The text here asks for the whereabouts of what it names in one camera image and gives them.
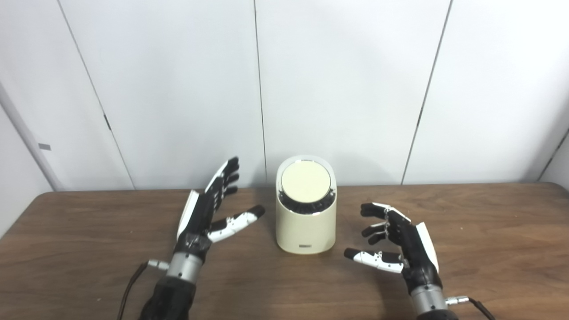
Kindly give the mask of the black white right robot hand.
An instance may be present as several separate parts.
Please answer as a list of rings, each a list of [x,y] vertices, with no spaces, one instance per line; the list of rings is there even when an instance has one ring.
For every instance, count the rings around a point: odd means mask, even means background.
[[[382,220],[362,231],[362,237],[368,239],[369,245],[388,240],[398,246],[400,251],[374,252],[347,248],[344,251],[347,259],[380,271],[402,275],[408,293],[431,285],[443,289],[437,254],[425,223],[414,224],[393,206],[376,202],[363,203],[360,214]]]

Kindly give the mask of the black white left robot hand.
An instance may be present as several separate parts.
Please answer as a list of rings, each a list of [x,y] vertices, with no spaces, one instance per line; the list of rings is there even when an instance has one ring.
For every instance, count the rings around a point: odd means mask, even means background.
[[[244,212],[213,221],[223,200],[238,191],[234,183],[240,178],[239,168],[239,158],[230,158],[212,176],[203,192],[190,192],[177,229],[173,253],[205,259],[213,243],[235,235],[265,214],[265,208],[256,205]]]

